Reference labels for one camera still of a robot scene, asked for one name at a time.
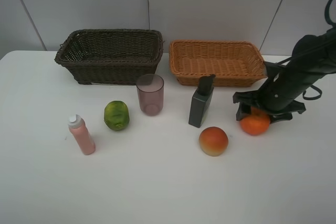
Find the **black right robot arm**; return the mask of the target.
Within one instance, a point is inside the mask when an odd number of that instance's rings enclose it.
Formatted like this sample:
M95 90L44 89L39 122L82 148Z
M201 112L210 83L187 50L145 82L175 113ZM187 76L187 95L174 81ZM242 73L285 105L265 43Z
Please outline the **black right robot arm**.
M292 114L302 114L306 107L296 101L308 100L308 88L322 91L314 83L335 73L335 28L320 36L306 35L295 45L291 57L277 63L264 63L267 80L255 91L236 92L233 102L239 105L236 120L251 114L253 108L266 113L271 123L289 121Z

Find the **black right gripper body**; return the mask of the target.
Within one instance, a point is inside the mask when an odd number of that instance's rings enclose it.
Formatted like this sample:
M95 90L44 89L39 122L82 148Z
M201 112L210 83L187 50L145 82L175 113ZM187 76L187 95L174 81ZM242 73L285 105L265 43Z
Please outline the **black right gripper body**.
M245 103L258 108L266 114L298 112L306 107L295 99L303 93L306 75L277 63L264 62L267 79L258 90L235 92L234 103Z

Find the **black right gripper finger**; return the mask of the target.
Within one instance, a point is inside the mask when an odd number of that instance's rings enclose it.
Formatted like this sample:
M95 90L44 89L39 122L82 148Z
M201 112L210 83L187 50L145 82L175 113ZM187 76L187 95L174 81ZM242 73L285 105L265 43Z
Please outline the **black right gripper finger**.
M240 103L236 113L236 121L241 121L249 115L251 115L251 106L245 103Z
M270 124L274 124L281 121L290 121L292 120L292 113L286 112L286 113L278 113L278 114L268 114L270 118Z

